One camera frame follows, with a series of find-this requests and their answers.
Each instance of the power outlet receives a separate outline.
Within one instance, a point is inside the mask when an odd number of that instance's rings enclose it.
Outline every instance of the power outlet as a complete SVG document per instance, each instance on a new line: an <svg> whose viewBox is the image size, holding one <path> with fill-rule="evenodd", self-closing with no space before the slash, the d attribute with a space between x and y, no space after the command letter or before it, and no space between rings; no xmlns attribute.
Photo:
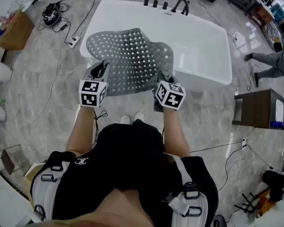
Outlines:
<svg viewBox="0 0 284 227"><path fill-rule="evenodd" d="M80 41L81 38L79 36L76 36L75 39L76 40L72 40L72 42L71 42L72 45L70 45L70 48L72 48L72 49L75 48L75 46L77 45L77 43Z"/></svg>
<svg viewBox="0 0 284 227"><path fill-rule="evenodd" d="M241 147L244 149L246 146L246 137L242 138Z"/></svg>

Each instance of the black buckle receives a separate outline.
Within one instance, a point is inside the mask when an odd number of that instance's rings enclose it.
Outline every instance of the black buckle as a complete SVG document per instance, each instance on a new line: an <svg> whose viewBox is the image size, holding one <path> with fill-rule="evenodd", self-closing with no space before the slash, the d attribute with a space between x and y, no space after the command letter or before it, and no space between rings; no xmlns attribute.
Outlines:
<svg viewBox="0 0 284 227"><path fill-rule="evenodd" d="M197 184L193 183L193 182L188 182L184 184L184 196L186 199L198 199L200 196L200 191L198 189ZM188 192L198 192L197 196L187 196Z"/></svg>
<svg viewBox="0 0 284 227"><path fill-rule="evenodd" d="M56 182L57 179L54 179L53 175L43 174L41 176L41 181L42 182Z"/></svg>
<svg viewBox="0 0 284 227"><path fill-rule="evenodd" d="M54 172L60 172L63 171L63 166L52 166L51 170Z"/></svg>
<svg viewBox="0 0 284 227"><path fill-rule="evenodd" d="M200 213L198 213L198 214L191 214L190 213L190 209L192 209L192 210L199 210ZM181 214L181 215L182 215L182 217L199 217L199 216L201 216L201 214L202 214L202 209L200 207L189 206L189 209L188 209L186 215L183 215L183 214Z"/></svg>
<svg viewBox="0 0 284 227"><path fill-rule="evenodd" d="M44 211L44 208L43 208L41 205L37 204L37 205L34 207L34 212L38 214L38 216L40 217L41 221L44 221L44 219L45 219L45 211Z"/></svg>

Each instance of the black knob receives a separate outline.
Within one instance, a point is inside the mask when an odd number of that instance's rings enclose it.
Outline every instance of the black knob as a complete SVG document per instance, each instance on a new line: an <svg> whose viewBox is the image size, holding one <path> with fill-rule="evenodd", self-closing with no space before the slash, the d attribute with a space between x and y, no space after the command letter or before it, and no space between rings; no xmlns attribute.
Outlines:
<svg viewBox="0 0 284 227"><path fill-rule="evenodd" d="M144 6L148 6L148 0L144 0Z"/></svg>
<svg viewBox="0 0 284 227"><path fill-rule="evenodd" d="M167 5L168 5L169 3L168 2L164 2L164 4L163 4L163 9L167 9Z"/></svg>
<svg viewBox="0 0 284 227"><path fill-rule="evenodd" d="M153 2L153 7L156 8L157 5L158 5L158 0L155 0L155 1Z"/></svg>

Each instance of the white bathtub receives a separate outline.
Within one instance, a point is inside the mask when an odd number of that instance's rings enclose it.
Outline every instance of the white bathtub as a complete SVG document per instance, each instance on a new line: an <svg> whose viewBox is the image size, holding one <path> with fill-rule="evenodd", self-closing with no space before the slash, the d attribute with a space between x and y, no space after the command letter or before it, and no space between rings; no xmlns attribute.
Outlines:
<svg viewBox="0 0 284 227"><path fill-rule="evenodd" d="M200 17L170 10L140 2L102 0L87 28L80 53L91 60L86 48L91 34L137 27L151 41L164 42L173 49L173 74L186 89L203 92L230 84L231 58L225 29Z"/></svg>

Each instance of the gray pants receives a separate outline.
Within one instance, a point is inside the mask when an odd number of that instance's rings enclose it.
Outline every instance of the gray pants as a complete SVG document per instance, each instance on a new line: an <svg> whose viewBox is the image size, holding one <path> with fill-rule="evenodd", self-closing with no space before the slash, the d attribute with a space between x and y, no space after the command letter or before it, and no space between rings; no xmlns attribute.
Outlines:
<svg viewBox="0 0 284 227"><path fill-rule="evenodd" d="M284 76L284 51L275 52L268 55L262 53L252 53L252 58L272 67L268 70L257 73L257 77L259 79L278 78Z"/></svg>

